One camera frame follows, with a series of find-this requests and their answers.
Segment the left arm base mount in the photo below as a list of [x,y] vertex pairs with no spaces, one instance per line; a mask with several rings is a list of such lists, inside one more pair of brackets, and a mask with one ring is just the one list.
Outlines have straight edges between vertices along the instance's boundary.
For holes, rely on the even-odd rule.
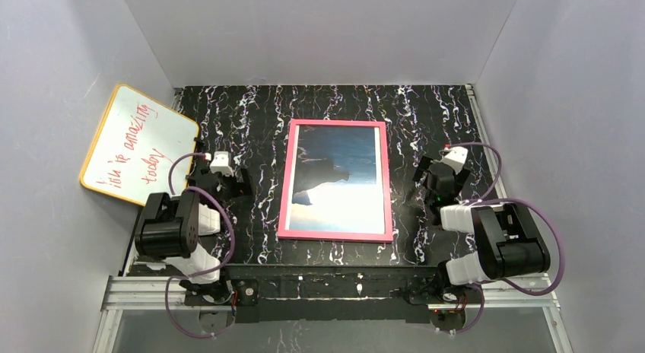
[[255,306],[260,299],[259,282],[251,278],[224,278],[209,284],[180,281],[187,306]]

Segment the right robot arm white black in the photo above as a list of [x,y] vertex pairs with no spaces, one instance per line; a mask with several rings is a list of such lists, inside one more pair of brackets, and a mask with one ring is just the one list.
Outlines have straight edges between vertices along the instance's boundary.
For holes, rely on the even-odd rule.
[[551,256],[531,211],[517,202],[460,202],[457,197],[470,172],[461,163],[423,157],[413,180],[425,189],[424,204],[432,225],[474,238],[476,250],[440,262],[431,290],[546,272]]

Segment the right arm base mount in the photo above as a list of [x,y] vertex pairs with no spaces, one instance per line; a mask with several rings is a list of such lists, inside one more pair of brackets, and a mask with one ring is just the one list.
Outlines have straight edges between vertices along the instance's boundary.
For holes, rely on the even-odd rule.
[[455,320],[466,323],[466,308],[479,303],[481,308],[483,293],[474,285],[452,285],[447,277],[435,275],[433,278],[409,279],[403,287],[389,293],[390,297],[401,298],[413,306],[439,304],[431,308],[439,323]]

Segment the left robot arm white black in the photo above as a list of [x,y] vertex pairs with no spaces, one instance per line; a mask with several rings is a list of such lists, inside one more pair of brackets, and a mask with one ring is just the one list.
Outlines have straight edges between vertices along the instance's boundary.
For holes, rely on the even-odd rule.
[[251,193],[247,169],[220,168],[202,173],[176,195],[150,194],[135,226],[130,274],[171,277],[195,294],[222,299],[230,285],[221,273],[235,247],[235,222],[224,202]]

